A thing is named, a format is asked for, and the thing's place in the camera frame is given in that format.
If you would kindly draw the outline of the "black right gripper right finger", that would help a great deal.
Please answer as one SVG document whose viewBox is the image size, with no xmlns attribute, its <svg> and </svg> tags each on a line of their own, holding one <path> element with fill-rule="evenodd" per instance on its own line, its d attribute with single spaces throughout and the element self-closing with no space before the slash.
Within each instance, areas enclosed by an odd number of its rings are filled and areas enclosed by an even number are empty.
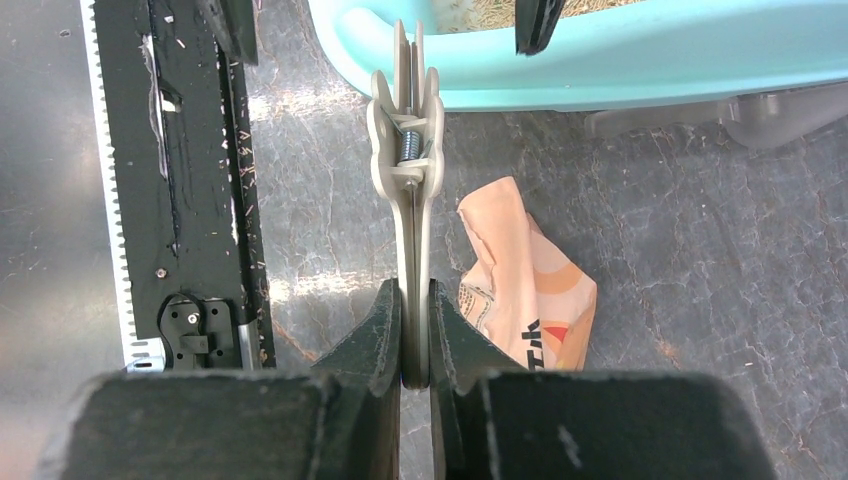
<svg viewBox="0 0 848 480">
<path fill-rule="evenodd" d="M 772 479 L 738 394 L 701 373 L 527 370 L 429 293 L 438 479 Z"/>
</svg>

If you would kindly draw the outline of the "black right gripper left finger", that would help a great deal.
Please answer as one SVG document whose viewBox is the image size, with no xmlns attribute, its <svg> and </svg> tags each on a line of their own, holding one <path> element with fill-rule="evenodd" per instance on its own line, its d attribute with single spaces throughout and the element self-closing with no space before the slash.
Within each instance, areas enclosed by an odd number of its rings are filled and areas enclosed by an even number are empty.
<svg viewBox="0 0 848 480">
<path fill-rule="evenodd" d="M 113 373 L 71 401 L 40 479 L 394 479 L 396 280 L 311 368 Z"/>
</svg>

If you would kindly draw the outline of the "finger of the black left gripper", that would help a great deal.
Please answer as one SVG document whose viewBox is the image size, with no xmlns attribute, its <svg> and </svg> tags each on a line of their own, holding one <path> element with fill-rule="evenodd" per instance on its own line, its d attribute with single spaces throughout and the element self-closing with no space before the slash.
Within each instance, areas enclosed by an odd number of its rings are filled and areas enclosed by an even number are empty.
<svg viewBox="0 0 848 480">
<path fill-rule="evenodd" d="M 534 56 L 548 47 L 565 3 L 565 0 L 515 1 L 517 55 Z"/>
<path fill-rule="evenodd" d="M 249 65 L 258 64 L 252 0 L 197 0 L 196 5 L 230 59 Z"/>
</svg>

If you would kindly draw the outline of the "pink cat litter bag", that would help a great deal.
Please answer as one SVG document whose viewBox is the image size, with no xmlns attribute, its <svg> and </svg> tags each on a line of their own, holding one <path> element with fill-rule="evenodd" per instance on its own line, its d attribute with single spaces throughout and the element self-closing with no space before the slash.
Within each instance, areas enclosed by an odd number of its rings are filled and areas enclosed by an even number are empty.
<svg viewBox="0 0 848 480">
<path fill-rule="evenodd" d="M 528 370 L 583 369 L 597 284 L 543 234 L 515 180 L 473 191 L 457 212 L 476 255 L 458 290 L 463 317 Z"/>
</svg>

